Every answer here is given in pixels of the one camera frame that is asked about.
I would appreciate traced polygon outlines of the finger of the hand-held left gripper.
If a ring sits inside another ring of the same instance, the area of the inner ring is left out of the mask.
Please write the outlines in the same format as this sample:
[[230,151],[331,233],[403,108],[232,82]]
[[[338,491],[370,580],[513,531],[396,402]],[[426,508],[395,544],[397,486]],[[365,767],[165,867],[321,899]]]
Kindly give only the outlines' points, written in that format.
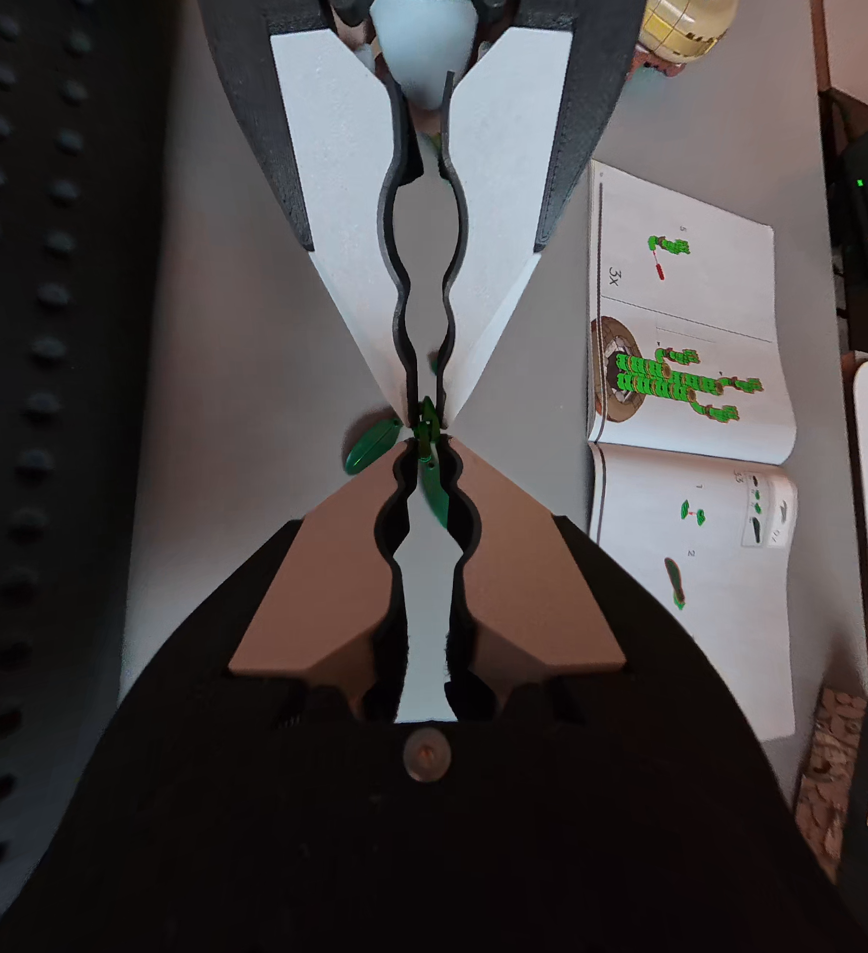
[[404,101],[332,31],[271,36],[313,249],[309,256],[402,423],[416,420],[409,278],[393,236],[408,158]]
[[512,27],[458,83],[445,83],[441,156],[459,236],[442,292],[444,425],[470,397],[540,259],[536,234],[571,43],[567,30]]

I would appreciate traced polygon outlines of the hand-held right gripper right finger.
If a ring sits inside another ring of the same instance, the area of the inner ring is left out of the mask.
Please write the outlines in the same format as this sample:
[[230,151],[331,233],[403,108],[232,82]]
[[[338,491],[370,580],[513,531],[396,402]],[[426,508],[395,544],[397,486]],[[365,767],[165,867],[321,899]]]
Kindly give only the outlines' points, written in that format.
[[456,437],[438,452],[461,549],[444,686],[457,719],[492,720],[525,685],[620,671],[626,656],[554,515]]

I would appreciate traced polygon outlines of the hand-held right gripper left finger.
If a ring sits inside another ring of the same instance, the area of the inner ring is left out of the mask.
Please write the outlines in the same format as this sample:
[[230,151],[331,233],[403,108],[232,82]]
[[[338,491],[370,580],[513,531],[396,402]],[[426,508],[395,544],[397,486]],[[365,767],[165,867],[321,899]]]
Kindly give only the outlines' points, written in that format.
[[229,662],[232,675],[333,687],[355,715],[395,719],[408,652],[395,554],[413,490],[410,439],[305,516]]

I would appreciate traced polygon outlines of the dark green leaf piece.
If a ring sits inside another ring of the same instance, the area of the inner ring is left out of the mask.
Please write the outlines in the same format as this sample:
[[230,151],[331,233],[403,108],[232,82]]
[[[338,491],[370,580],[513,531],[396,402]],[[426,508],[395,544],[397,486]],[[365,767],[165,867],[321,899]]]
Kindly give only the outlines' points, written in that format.
[[348,452],[344,470],[356,476],[382,458],[401,439],[403,424],[397,417],[389,417],[372,423],[354,442]]
[[440,482],[440,460],[434,451],[419,460],[419,476],[428,506],[443,528],[448,527],[450,499]]

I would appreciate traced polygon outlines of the black bamboo set box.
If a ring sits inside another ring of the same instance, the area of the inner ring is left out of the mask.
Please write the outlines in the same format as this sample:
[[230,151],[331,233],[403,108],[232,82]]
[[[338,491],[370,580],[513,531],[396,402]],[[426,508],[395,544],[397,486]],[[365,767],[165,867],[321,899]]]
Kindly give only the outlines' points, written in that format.
[[868,919],[868,699],[822,689],[796,822],[856,915]]

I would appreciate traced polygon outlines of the green bamboo brick model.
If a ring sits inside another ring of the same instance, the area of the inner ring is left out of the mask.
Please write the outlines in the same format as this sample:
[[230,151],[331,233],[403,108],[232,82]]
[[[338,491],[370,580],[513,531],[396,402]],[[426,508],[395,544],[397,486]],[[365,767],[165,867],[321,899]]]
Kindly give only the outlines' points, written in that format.
[[733,23],[738,1],[648,1],[628,78],[641,68],[676,77]]

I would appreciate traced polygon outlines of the open instruction booklet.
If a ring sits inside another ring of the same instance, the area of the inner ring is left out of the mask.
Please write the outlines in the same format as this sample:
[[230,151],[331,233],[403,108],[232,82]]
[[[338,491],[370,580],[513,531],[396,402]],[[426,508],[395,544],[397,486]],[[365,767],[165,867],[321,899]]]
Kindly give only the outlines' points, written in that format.
[[796,419],[771,227],[590,168],[588,534],[690,634],[762,742],[796,732]]

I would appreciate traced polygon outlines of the black perforated mat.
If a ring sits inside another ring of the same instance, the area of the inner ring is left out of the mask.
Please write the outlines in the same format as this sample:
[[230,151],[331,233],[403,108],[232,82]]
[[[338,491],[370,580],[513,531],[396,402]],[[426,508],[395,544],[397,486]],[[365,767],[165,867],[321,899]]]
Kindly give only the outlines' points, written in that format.
[[180,6],[0,1],[0,920],[116,706]]

